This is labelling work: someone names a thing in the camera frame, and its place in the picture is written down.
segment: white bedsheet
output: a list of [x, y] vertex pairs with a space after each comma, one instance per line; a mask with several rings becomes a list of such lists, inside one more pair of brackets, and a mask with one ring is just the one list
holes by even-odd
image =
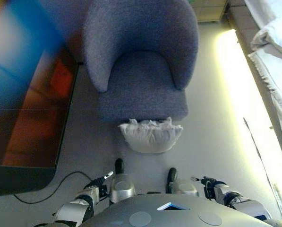
[[263, 27], [253, 38], [251, 48], [255, 51], [271, 43], [282, 52], [282, 17], [277, 18]]
[[249, 57], [270, 89], [282, 129], [282, 53], [272, 44], [267, 44], [251, 53]]
[[245, 0], [260, 29], [282, 16], [282, 0]]

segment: chair backrest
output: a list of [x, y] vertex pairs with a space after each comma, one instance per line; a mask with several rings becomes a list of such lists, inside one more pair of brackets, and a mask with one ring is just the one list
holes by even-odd
[[198, 26], [187, 0], [93, 0], [83, 36], [86, 66], [99, 92], [107, 91], [115, 61], [138, 50], [162, 55], [177, 89], [191, 79]]

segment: gray upholstered chair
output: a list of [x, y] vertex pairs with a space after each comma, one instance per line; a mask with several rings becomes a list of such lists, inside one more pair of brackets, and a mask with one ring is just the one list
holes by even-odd
[[197, 20], [187, 0], [93, 0], [84, 52], [100, 93], [100, 118], [183, 119], [197, 48]]

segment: wooden furniture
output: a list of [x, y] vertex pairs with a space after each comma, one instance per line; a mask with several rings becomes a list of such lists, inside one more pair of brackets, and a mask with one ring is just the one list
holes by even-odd
[[222, 18], [227, 0], [189, 0], [198, 22], [219, 21]]

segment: power cord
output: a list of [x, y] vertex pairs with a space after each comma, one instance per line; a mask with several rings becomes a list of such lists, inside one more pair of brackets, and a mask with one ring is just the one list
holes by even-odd
[[103, 197], [102, 199], [100, 199], [99, 202], [101, 202], [101, 201], [107, 199], [108, 197], [109, 197], [109, 195], [106, 195], [105, 197]]
[[47, 199], [49, 199], [51, 196], [53, 196], [53, 194], [60, 188], [61, 184], [65, 181], [66, 178], [68, 178], [69, 176], [73, 175], [73, 174], [82, 174], [83, 176], [85, 176], [89, 181], [92, 181], [92, 179], [86, 174], [86, 173], [83, 173], [82, 171], [74, 171], [70, 174], [67, 174], [63, 179], [62, 181], [59, 183], [58, 187], [52, 192], [52, 194], [50, 194], [48, 197], [46, 197], [45, 199], [43, 200], [40, 200], [40, 201], [37, 201], [37, 202], [27, 202], [27, 201], [24, 201], [22, 199], [20, 199], [17, 195], [13, 194], [13, 196], [19, 200], [20, 202], [22, 203], [25, 203], [25, 204], [36, 204], [36, 203], [40, 203], [40, 202], [43, 202]]

